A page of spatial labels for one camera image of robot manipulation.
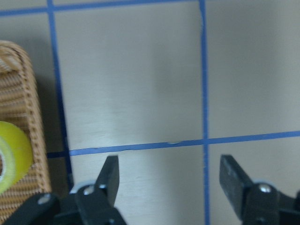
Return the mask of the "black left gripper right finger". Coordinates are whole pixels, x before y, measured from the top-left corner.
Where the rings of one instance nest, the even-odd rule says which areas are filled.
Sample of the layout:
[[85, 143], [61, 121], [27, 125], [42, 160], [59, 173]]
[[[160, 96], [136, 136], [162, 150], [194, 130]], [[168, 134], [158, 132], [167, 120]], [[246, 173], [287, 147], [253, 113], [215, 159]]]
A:
[[243, 225], [298, 225], [300, 193], [290, 197], [267, 182], [254, 182], [232, 155], [222, 155], [219, 183]]

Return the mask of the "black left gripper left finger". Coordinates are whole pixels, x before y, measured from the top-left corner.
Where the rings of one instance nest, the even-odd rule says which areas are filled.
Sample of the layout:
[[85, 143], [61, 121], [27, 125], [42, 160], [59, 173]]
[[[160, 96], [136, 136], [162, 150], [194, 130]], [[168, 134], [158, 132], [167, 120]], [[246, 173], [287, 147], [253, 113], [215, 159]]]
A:
[[125, 225], [115, 200], [120, 183], [118, 156], [108, 156], [92, 185], [78, 189], [75, 202], [84, 225]]

